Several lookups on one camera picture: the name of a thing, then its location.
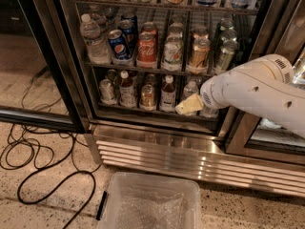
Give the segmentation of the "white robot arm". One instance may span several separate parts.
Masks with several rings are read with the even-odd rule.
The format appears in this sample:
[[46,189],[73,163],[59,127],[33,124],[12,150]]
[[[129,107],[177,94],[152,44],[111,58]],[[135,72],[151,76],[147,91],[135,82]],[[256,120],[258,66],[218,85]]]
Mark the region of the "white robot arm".
[[208,79],[175,110],[185,115],[233,106],[305,137],[305,91],[292,86],[293,78],[285,57],[268,54]]

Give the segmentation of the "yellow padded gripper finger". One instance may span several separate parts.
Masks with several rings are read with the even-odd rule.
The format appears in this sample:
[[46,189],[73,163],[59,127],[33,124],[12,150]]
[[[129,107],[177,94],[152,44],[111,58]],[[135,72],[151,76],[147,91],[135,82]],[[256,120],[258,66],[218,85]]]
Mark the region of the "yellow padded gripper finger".
[[203,109],[203,107],[204,104],[201,100],[201,97],[198,94],[192,94],[185,100],[181,101],[178,105],[176,105],[175,110],[180,115],[186,115],[200,111]]

